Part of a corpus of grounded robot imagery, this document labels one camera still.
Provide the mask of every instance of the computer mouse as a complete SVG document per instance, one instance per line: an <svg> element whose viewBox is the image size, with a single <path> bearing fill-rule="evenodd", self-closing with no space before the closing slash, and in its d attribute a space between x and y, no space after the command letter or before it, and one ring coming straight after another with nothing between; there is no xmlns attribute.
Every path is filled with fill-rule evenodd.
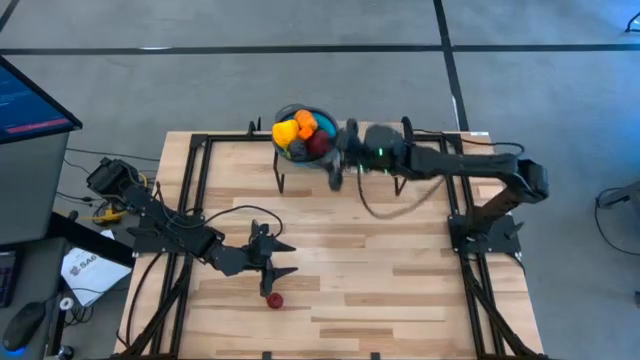
<svg viewBox="0 0 640 360"><path fill-rule="evenodd" d="M20 309L4 331L4 348L16 351L25 347L38 330L46 313L44 302L31 302Z"/></svg>

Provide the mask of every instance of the gray floor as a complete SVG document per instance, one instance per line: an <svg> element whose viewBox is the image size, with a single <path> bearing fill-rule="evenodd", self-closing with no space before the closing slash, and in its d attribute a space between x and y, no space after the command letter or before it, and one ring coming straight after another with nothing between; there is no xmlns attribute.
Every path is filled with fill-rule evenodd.
<svg viewBox="0 0 640 360"><path fill-rule="evenodd" d="M8 0L0 0L0 7ZM623 34L631 0L445 0L454 44L639 43ZM431 1L21 0L1 48L439 43ZM455 130L440 53L325 55L11 56L85 129L71 146L158 157L170 130L244 129L287 103L336 117ZM527 146L548 167L551 197L515 211L540 334L565 359L637 359L640 258L597 233L593 198L640 179L640 52L456 54L471 130ZM99 156L69 153L89 169ZM155 163L132 161L139 169ZM88 194L66 167L60 191ZM56 202L68 211L73 204ZM608 236L640 252L628 206L602 211ZM120 229L118 239L129 242ZM125 294L68 329L80 358L113 349Z"/></svg>

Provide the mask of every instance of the white paper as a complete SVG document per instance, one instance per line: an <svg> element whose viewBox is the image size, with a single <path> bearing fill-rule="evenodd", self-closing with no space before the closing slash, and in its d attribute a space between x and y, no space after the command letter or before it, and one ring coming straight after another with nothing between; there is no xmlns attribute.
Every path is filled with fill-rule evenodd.
<svg viewBox="0 0 640 360"><path fill-rule="evenodd" d="M104 230L101 234L114 239L111 230ZM104 293L130 272L131 269L126 266L76 248L64 257L60 274L71 289L85 288ZM84 290L73 290L73 293L82 306L93 304L103 295Z"/></svg>

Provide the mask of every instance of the black stripe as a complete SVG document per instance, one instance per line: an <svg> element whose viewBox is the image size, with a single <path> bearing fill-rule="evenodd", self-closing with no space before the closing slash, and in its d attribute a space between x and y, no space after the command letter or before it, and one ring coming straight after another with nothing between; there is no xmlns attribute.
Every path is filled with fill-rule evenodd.
<svg viewBox="0 0 640 360"><path fill-rule="evenodd" d="M168 48L44 48L0 49L0 55L210 55L210 54L306 54L306 53L410 53L442 51L440 45L344 44L276 46L204 46Z"/></svg>
<svg viewBox="0 0 640 360"><path fill-rule="evenodd" d="M640 44L454 45L454 52L640 51Z"/></svg>
<svg viewBox="0 0 640 360"><path fill-rule="evenodd" d="M11 0L7 8L4 10L2 17L0 17L0 32L2 32L4 26L7 25L9 18L11 18L11 15L13 14L13 10L16 9L16 6L18 6L19 2L20 0Z"/></svg>
<svg viewBox="0 0 640 360"><path fill-rule="evenodd" d="M460 131L469 131L467 112L464 108L464 101L462 100L462 90L460 88L458 70L456 69L456 60L453 56L453 47L451 45L451 39L449 38L449 28L447 27L447 18L444 14L442 0L433 0L433 6L436 9L438 29L440 30L440 38L442 39L442 52L444 54L444 63L447 67L449 88L451 89L451 95L455 99L455 110L458 118L458 127Z"/></svg>

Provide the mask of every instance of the computer keyboard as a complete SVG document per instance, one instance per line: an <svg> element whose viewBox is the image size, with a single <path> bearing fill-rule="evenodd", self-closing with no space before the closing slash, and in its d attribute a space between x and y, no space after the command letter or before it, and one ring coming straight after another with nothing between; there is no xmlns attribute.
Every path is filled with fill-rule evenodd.
<svg viewBox="0 0 640 360"><path fill-rule="evenodd" d="M0 308L11 305L18 279L18 251L0 251Z"/></svg>

